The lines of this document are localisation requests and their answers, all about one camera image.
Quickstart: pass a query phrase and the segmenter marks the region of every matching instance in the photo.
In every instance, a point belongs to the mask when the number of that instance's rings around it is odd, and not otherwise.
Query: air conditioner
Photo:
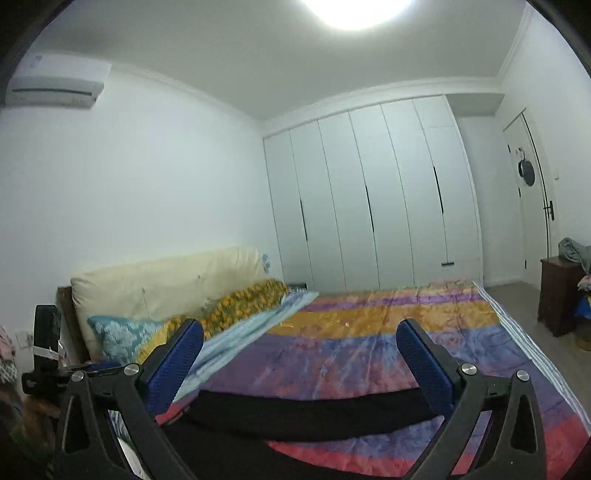
[[[7,105],[92,107],[105,88],[111,64],[56,53],[28,53],[6,92]]]

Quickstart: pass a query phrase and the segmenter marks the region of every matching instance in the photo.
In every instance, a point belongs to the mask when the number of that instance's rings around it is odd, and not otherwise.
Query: pillow
[[[208,299],[219,299],[266,277],[255,248],[233,247],[101,268],[76,275],[70,282],[80,333],[90,358],[98,360],[102,345],[88,323],[92,316],[138,322],[183,314],[202,318]]]
[[[222,298],[204,319],[200,319],[206,340],[255,313],[277,307],[287,293],[287,285],[270,278]]]
[[[163,322],[95,315],[88,323],[101,338],[103,357],[121,365],[142,363],[156,346],[166,343],[184,318]]]

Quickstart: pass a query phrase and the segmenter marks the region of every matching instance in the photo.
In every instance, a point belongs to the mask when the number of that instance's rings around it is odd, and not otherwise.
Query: ceiling
[[[456,116],[494,115],[505,97],[501,93],[452,93],[446,96]]]
[[[187,83],[258,121],[408,80],[496,76],[525,0],[415,0],[365,31],[301,0],[75,0],[35,42]]]

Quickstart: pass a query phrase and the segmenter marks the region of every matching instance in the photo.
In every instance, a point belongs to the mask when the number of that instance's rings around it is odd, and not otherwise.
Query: wooden nightstand
[[[538,321],[556,337],[572,332],[576,327],[574,311],[582,295],[577,283],[584,275],[581,265],[562,257],[542,260]]]

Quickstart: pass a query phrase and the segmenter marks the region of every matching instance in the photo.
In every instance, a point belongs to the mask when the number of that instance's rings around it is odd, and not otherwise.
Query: blue floral pillow
[[[102,340],[105,358],[127,365],[135,362],[144,344],[148,343],[166,322],[136,322],[126,318],[95,315],[88,319],[88,323]]]

